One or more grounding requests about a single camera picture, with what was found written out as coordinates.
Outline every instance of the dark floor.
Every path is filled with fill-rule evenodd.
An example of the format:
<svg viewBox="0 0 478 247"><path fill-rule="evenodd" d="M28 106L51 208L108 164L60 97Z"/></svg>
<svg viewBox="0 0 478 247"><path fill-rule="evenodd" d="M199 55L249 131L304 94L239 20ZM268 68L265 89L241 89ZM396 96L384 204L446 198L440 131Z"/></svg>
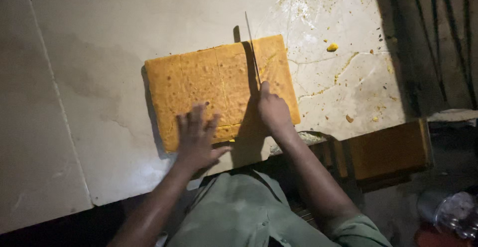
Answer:
<svg viewBox="0 0 478 247"><path fill-rule="evenodd" d="M430 124L434 168L416 173L412 180L365 194L347 190L364 214L396 247L414 246L413 236L420 218L416 202L423 190L439 188L456 192L478 180L476 148L478 128L466 123ZM255 170L277 179L284 189L291 209L309 224L314 220L295 189L294 175L281 157L254 164ZM174 234L184 218L184 210L197 190L185 191L165 230ZM0 246L105 246L116 230L144 196L129 198L81 213L51 220L0 236Z"/></svg>

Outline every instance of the knife blade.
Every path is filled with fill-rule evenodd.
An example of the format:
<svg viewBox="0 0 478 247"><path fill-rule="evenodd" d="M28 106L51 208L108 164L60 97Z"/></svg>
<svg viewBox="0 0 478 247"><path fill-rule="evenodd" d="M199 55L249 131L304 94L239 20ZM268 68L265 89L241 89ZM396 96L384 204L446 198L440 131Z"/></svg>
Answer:
<svg viewBox="0 0 478 247"><path fill-rule="evenodd" d="M250 34L249 21L247 20L247 12L244 12L244 13L246 14L246 24L247 24L247 30L249 32L250 48L252 49L252 58L254 59L254 67L256 68L257 79L259 80L259 84L261 84L259 68L257 67L256 54L254 53L254 45L252 44L252 35Z"/></svg>

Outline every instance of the marble surface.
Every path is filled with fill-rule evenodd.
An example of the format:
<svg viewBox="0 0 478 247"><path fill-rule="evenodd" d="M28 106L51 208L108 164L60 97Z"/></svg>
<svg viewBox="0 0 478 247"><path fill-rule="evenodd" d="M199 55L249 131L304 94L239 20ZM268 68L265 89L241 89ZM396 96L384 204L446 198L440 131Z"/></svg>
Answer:
<svg viewBox="0 0 478 247"><path fill-rule="evenodd" d="M244 11L254 38L284 36L302 115L297 131L345 140L406 121L393 39L384 40L376 0L28 1L48 60L38 66L53 75L70 131L61 137L77 157L75 182L65 182L83 194L75 210L147 193L164 177L175 155L164 153L157 134L144 61L233 43L236 25L245 41ZM337 51L327 52L331 43ZM253 142L253 154L249 146L243 141L242 152L226 154L208 173L264 160L277 147L271 138ZM61 166L56 158L65 155L48 162Z"/></svg>
<svg viewBox="0 0 478 247"><path fill-rule="evenodd" d="M93 207L30 0L0 0L0 234Z"/></svg>

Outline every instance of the left hand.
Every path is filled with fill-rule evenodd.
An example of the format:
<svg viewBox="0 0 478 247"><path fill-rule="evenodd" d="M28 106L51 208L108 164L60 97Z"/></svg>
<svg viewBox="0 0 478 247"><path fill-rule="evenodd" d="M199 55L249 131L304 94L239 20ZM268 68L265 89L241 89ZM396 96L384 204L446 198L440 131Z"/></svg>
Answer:
<svg viewBox="0 0 478 247"><path fill-rule="evenodd" d="M212 165L224 153L231 151L230 146L212 149L211 140L216 133L219 114L204 125L204 103L194 104L187 115L176 116L179 132L179 147L176 163L195 173L201 168Z"/></svg>

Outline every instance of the yellow food residue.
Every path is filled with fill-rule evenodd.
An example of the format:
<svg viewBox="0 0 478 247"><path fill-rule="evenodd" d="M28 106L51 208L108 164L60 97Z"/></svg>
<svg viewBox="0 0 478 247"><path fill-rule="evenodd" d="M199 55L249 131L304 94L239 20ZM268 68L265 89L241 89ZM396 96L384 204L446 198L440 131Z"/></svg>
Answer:
<svg viewBox="0 0 478 247"><path fill-rule="evenodd" d="M331 43L329 47L327 47L327 52L335 52L338 49L338 45L336 43Z"/></svg>

